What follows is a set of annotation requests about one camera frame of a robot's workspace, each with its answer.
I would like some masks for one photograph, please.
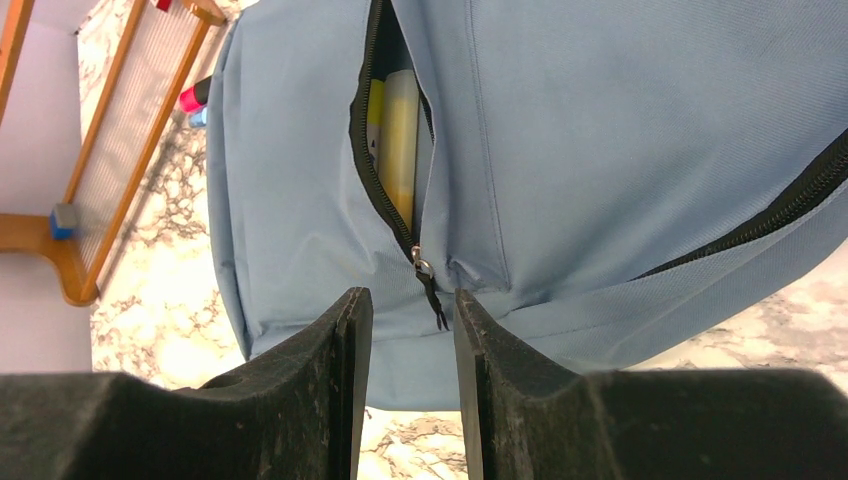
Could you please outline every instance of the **blue clip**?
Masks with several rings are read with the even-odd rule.
[[[77,213],[69,203],[57,203],[50,212],[50,234],[54,240],[71,238],[77,228]]]
[[[206,126],[206,107],[188,117],[188,126],[191,128],[203,128]]]

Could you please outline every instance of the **white surface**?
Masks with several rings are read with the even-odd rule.
[[[97,0],[35,0],[32,21],[73,33],[96,4]],[[0,0],[0,25],[6,19],[8,8],[9,0]]]
[[[0,212],[47,215],[79,155],[76,37],[30,24],[0,125]]]
[[[91,370],[90,315],[65,303],[49,263],[0,254],[0,375]]]
[[[37,0],[36,8],[60,15],[93,3]],[[7,6],[0,0],[3,16]],[[75,29],[33,22],[27,30],[0,126],[0,212],[48,215],[64,196],[81,143]],[[0,254],[0,374],[90,370],[89,315],[65,303],[49,263]]]

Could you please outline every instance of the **marble countertop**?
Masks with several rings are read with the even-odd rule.
[[[253,1],[218,3],[232,16]],[[127,0],[103,0],[79,33],[84,125],[128,12]],[[199,386],[243,361],[212,270],[204,133],[174,120],[91,318],[96,370],[164,388]],[[848,244],[794,284],[635,368],[805,367],[848,392],[846,264]],[[359,478],[467,478],[458,412],[367,414]]]

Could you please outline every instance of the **zipper pull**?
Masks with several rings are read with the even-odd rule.
[[[412,266],[415,267],[415,277],[419,282],[424,284],[424,292],[427,294],[427,301],[430,302],[430,308],[436,313],[436,326],[439,331],[442,326],[445,330],[450,331],[448,327],[448,319],[445,317],[445,312],[442,310],[442,302],[436,296],[436,278],[433,274],[433,267],[424,259],[421,258],[421,246],[412,246]]]

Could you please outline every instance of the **backpack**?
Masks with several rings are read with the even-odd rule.
[[[455,410],[455,289],[578,373],[740,312],[848,238],[845,25],[837,0],[247,8],[207,127],[215,271],[243,354],[367,287],[368,404]],[[366,137],[369,81],[398,50],[426,133],[413,228]]]

